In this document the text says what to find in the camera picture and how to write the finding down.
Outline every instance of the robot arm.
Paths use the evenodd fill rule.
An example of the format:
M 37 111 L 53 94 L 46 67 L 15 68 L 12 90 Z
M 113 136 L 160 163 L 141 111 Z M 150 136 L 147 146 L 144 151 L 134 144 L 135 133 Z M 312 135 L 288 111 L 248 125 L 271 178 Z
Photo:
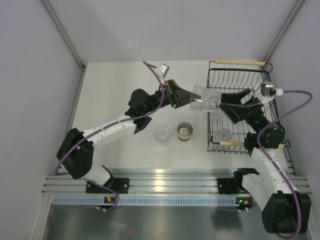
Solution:
M 168 105 L 173 108 L 185 106 L 190 103 L 191 94 L 191 92 L 179 87 L 174 80 L 168 80 L 164 82 L 164 100 L 161 108 Z M 76 143 L 86 138 L 62 164 L 74 179 L 84 178 L 111 188 L 115 178 L 107 168 L 93 162 L 94 149 L 145 129 L 150 123 L 151 117 L 135 118 L 155 110 L 159 106 L 161 98 L 162 92 L 160 90 L 155 91 L 153 95 L 149 95 L 143 89 L 136 89 L 131 94 L 128 103 L 129 110 L 116 120 L 84 131 L 79 131 L 77 128 L 71 129 L 57 152 L 57 158 L 61 160 Z M 122 122 L 122 120 L 130 118 L 133 119 Z M 101 131 L 98 134 L 93 134 L 99 129 Z
M 285 133 L 278 125 L 272 125 L 260 137 L 262 146 L 272 160 L 259 148 L 258 133 L 270 122 L 264 116 L 261 107 L 264 103 L 281 96 L 282 89 L 275 89 L 270 82 L 263 82 L 261 95 L 252 97 L 245 104 L 240 100 L 250 92 L 224 95 L 220 108 L 231 121 L 236 124 L 245 121 L 256 133 L 248 133 L 244 140 L 244 147 L 248 150 L 255 168 L 240 168 L 234 172 L 234 182 L 241 190 L 245 190 L 253 197 L 262 211 L 262 222 L 268 233 L 294 233 L 298 226 L 298 210 L 294 200 L 295 192 L 301 212 L 301 226 L 299 233 L 305 233 L 308 227 L 311 200 L 308 194 L 299 193 L 297 188 L 286 177 L 280 166 L 275 149 L 283 142 Z

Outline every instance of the white table surface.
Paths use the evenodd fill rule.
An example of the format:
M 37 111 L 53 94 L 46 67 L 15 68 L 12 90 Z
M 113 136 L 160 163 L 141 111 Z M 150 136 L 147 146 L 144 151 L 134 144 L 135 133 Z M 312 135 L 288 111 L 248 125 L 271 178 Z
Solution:
M 155 66 L 170 66 L 166 79 L 174 79 L 183 89 L 194 85 L 205 87 L 209 61 L 151 61 Z M 248 68 L 241 65 L 219 65 L 218 68 Z M 73 127 L 80 131 L 110 122 L 129 109 L 135 89 L 153 94 L 158 82 L 140 61 L 98 62 L 87 65 Z M 255 167 L 249 155 L 207 152 L 207 113 L 191 111 L 189 106 L 161 108 L 152 116 L 143 131 L 95 149 L 93 160 L 107 168 L 143 169 L 226 169 Z M 178 140 L 177 126 L 187 122 L 193 126 L 189 141 Z M 171 142 L 166 147 L 155 143 L 153 132 L 158 126 L 170 128 Z M 277 150 L 281 165 L 286 168 L 283 151 Z

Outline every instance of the clear glass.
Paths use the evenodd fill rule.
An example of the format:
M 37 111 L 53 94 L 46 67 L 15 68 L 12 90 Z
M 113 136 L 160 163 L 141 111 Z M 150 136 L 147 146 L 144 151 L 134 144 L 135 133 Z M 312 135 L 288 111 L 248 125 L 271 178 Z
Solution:
M 222 128 L 214 136 L 212 141 L 220 143 L 221 141 L 230 141 L 232 139 L 232 133 L 229 129 Z
M 219 109 L 221 92 L 203 86 L 194 85 L 190 98 L 189 109 L 201 112 L 215 112 Z
M 165 147 L 171 139 L 171 131 L 166 126 L 159 126 L 154 130 L 153 136 L 159 146 Z

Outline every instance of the dish rack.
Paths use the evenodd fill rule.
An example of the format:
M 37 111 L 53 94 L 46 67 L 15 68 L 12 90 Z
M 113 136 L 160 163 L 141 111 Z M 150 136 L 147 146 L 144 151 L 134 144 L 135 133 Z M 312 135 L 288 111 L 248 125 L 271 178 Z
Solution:
M 269 72 L 265 70 L 242 68 L 214 68 L 213 64 L 214 61 L 209 62 L 206 87 L 221 93 L 237 93 L 242 90 L 250 89 L 251 93 L 245 96 L 242 100 L 245 100 L 245 102 L 252 96 L 256 97 L 261 93 L 260 86 L 262 82 L 271 82 L 269 73 L 272 70 L 272 64 L 270 63 L 267 63 L 271 66 L 271 70 Z M 270 122 L 273 121 L 275 117 L 278 117 L 275 100 L 264 104 L 262 111 Z M 213 138 L 221 129 L 228 129 L 231 131 L 231 141 L 244 142 L 248 132 L 255 133 L 255 131 L 245 121 L 233 124 L 226 115 L 223 119 L 213 119 L 211 118 L 210 112 L 207 113 L 207 121 L 208 152 L 248 154 L 248 151 L 243 146 L 221 146 L 213 142 Z

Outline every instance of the plastic cup in rack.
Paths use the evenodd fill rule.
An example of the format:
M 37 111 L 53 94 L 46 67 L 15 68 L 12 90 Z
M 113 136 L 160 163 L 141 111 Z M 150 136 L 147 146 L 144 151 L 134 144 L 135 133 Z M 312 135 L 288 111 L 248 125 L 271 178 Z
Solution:
M 220 143 L 221 141 L 230 141 L 232 139 L 232 133 L 229 129 L 222 128 L 214 136 L 213 141 Z
M 166 126 L 159 126 L 154 130 L 153 136 L 159 146 L 165 147 L 171 139 L 171 131 Z

